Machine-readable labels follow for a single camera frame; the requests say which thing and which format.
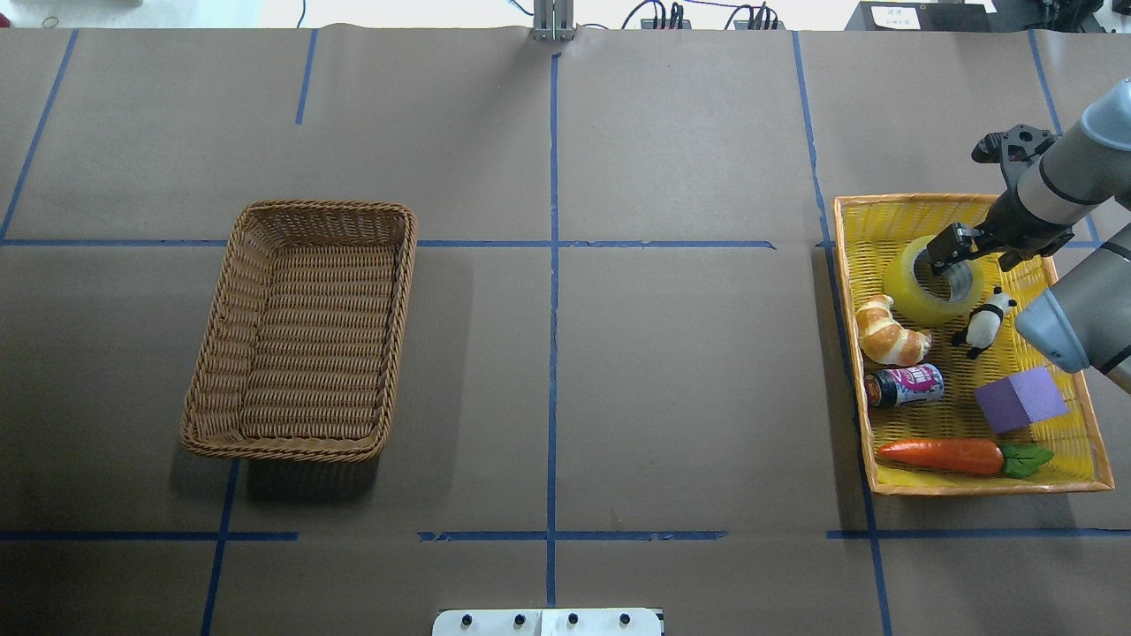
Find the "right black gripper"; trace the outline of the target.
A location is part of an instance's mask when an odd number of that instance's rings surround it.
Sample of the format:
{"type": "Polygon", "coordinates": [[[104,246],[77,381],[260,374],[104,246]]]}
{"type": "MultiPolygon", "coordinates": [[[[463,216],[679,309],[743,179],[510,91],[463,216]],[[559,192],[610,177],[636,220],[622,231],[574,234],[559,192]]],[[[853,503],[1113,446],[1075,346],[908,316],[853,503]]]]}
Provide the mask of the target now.
{"type": "Polygon", "coordinates": [[[976,227],[965,223],[946,226],[926,246],[929,265],[943,278],[972,278],[969,264],[998,253],[998,269],[1011,270],[1025,261],[1056,253],[1074,237],[1074,201],[1057,194],[1005,192],[990,206],[976,227]]]}

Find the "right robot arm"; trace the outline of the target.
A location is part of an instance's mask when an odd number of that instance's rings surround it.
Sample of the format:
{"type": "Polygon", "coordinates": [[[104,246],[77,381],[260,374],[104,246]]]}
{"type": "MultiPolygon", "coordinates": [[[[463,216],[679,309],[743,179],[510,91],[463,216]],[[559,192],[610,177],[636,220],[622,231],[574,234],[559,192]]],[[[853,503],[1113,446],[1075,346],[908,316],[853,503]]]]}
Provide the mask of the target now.
{"type": "MultiPolygon", "coordinates": [[[[985,134],[972,151],[995,163],[1005,191],[977,225],[953,223],[929,242],[934,274],[990,253],[1000,270],[1057,253],[1074,226],[1106,201],[1128,206],[1130,85],[1116,83],[1077,124],[1053,134],[1029,124],[985,134]]],[[[1015,330],[1059,369],[1093,367],[1130,387],[1130,230],[1122,227],[1015,317],[1015,330]]]]}

